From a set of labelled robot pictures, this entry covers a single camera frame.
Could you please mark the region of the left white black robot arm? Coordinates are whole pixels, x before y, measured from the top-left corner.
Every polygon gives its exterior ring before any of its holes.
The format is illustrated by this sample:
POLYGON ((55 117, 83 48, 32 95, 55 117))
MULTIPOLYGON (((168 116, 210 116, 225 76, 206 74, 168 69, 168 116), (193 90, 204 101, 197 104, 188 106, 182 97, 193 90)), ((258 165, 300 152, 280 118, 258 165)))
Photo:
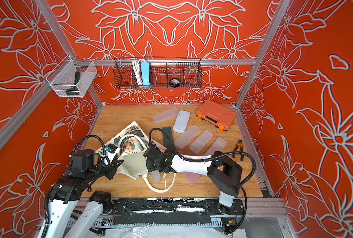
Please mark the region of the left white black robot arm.
POLYGON ((91 182, 100 177, 112 179, 123 160, 98 159, 94 156, 72 157, 63 176, 50 188, 44 200, 44 221, 38 238, 84 238, 101 215, 117 214, 109 192, 96 190, 88 199, 84 211, 76 206, 91 182))

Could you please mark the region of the green edged case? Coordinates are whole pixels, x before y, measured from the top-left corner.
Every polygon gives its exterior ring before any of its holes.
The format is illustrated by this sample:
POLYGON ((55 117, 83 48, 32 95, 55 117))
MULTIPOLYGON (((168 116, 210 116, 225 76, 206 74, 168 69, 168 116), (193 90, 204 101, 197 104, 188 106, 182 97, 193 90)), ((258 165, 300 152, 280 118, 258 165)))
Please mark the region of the green edged case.
POLYGON ((164 146, 166 147, 166 152, 175 153, 176 151, 173 148, 174 139, 173 139, 173 134, 172 134, 171 127, 163 127, 162 131, 164 132, 164 134, 163 134, 163 143, 164 143, 164 146))

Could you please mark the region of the white printed canvas tote bag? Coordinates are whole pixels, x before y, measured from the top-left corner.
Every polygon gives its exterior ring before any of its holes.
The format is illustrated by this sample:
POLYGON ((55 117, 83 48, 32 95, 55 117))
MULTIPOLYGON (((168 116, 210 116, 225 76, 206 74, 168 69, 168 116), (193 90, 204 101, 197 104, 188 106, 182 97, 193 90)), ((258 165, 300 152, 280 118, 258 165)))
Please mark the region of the white printed canvas tote bag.
POLYGON ((174 174, 171 184, 165 189, 154 188, 149 183, 147 177, 150 173, 147 171, 146 158, 143 156, 149 146, 149 138, 136 121, 126 126, 108 141, 105 146, 109 143, 120 148, 117 158, 124 160, 124 163, 117 169, 117 173, 126 175, 134 180, 142 178, 146 185, 156 193, 165 193, 173 187, 176 174, 174 174))

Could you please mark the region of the pink translucent pencil case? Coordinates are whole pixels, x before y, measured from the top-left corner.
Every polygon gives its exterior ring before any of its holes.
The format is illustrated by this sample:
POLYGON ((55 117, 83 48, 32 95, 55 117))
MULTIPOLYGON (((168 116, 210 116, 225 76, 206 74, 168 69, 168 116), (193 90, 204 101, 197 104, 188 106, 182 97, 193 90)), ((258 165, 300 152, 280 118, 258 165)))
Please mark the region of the pink translucent pencil case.
POLYGON ((195 184, 200 180, 200 174, 183 172, 183 175, 185 176, 185 178, 190 184, 195 184))

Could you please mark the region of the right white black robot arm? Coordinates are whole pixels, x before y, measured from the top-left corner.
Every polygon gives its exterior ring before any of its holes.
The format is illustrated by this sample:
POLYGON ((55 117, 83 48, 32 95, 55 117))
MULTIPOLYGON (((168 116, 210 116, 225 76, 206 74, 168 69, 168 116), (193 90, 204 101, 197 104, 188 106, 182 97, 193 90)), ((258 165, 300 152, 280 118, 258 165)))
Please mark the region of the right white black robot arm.
POLYGON ((247 193, 244 189, 246 184, 256 172, 256 160, 252 155, 244 151, 230 151, 223 153, 215 151, 213 155, 208 156, 188 156, 181 154, 173 144, 171 138, 161 128, 153 128, 149 132, 148 148, 144 152, 146 158, 146 167, 149 172, 160 171, 163 173, 195 173, 207 176, 219 189, 220 194, 218 202, 225 207, 232 207, 234 199, 238 197, 239 192, 244 194, 244 208, 242 217, 235 227, 224 231, 225 235, 233 235, 245 220, 248 209, 247 193), (153 142, 152 133, 160 131, 166 140, 171 144, 173 151, 162 152, 153 142), (252 163, 250 173, 241 179, 243 168, 231 159, 230 155, 241 155, 247 157, 252 163))

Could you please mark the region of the translucent frosted pencil case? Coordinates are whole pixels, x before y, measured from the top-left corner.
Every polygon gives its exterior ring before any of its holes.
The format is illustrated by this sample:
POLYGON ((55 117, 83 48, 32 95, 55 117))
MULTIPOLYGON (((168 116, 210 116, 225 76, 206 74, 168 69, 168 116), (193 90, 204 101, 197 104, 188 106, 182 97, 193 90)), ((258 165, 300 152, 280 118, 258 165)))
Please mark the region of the translucent frosted pencil case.
POLYGON ((200 128, 196 125, 191 125, 181 136, 175 140, 175 146, 183 149, 189 142, 200 132, 200 128))

